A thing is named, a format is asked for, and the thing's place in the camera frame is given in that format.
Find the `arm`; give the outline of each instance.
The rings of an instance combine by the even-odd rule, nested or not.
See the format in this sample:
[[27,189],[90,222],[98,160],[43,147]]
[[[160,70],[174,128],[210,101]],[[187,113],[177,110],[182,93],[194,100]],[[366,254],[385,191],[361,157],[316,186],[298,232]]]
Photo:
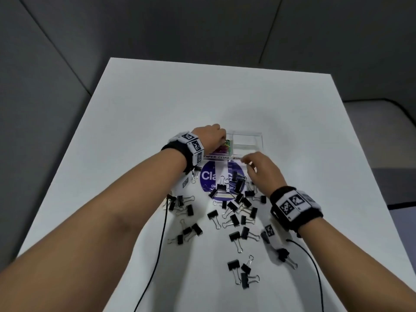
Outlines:
[[[193,132],[206,153],[226,135],[217,124]],[[165,149],[82,206],[0,274],[2,311],[101,311],[143,225],[185,167],[182,153]]]
[[[287,186],[280,169],[264,154],[252,153],[241,161],[269,198]],[[298,231],[348,311],[416,311],[416,293],[323,218]]]

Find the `person's left arm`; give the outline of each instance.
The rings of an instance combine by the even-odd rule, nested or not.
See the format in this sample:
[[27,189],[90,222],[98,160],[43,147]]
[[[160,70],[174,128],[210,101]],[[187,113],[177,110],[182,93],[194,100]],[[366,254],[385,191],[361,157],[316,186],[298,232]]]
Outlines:
[[[206,154],[226,137],[218,124],[192,132]],[[82,206],[0,274],[2,311],[102,311],[143,225],[185,167],[181,152],[165,149]]]

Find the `white table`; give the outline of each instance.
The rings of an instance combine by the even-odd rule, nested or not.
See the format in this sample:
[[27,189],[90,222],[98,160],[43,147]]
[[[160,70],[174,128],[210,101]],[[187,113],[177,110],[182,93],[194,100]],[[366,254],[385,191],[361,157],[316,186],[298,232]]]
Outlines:
[[[288,183],[309,193],[332,225],[416,289],[411,264],[328,74],[112,58],[20,253],[159,151],[169,137],[213,123],[262,132],[264,152]],[[164,243],[139,311],[320,311],[316,273],[305,254],[288,246],[299,264],[296,271],[279,265],[262,242],[242,241],[245,250],[237,254],[228,238],[234,228],[216,231],[207,219],[213,206],[199,183],[186,190],[196,196],[194,217],[204,234],[182,246]],[[269,210],[269,205],[259,209],[257,230]],[[153,270],[163,219],[159,209],[144,227],[106,311],[133,311]],[[178,222],[169,214],[166,237],[179,233]],[[226,263],[239,259],[242,264],[249,254],[261,281],[243,290]],[[325,310],[343,310],[325,278],[323,287]]]

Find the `purple circular sticker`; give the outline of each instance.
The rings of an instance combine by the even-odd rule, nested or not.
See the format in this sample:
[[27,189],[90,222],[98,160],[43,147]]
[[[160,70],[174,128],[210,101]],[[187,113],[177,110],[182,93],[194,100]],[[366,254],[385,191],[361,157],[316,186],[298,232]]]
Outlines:
[[[244,172],[242,171],[242,168],[233,161],[228,162],[228,179],[230,180],[229,187],[230,190],[234,190],[235,183],[231,182],[232,173],[236,171],[240,175],[244,175]],[[201,187],[203,191],[210,192],[212,189],[216,187],[216,175],[215,175],[215,161],[208,161],[205,163],[205,165],[202,167],[202,170],[200,172],[199,180],[201,183]],[[223,198],[223,197],[215,197],[215,200],[218,201],[227,201],[232,200],[233,198]]]

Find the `dark wall panel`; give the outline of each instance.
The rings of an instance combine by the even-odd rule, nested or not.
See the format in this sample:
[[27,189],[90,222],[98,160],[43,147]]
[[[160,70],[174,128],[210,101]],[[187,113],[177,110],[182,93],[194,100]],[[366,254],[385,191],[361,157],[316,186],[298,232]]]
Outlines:
[[87,91],[18,0],[0,0],[0,270],[49,185]]
[[282,0],[264,68],[332,74],[342,99],[397,100],[416,118],[416,0]]
[[257,66],[280,0],[24,0],[86,87],[109,57]]

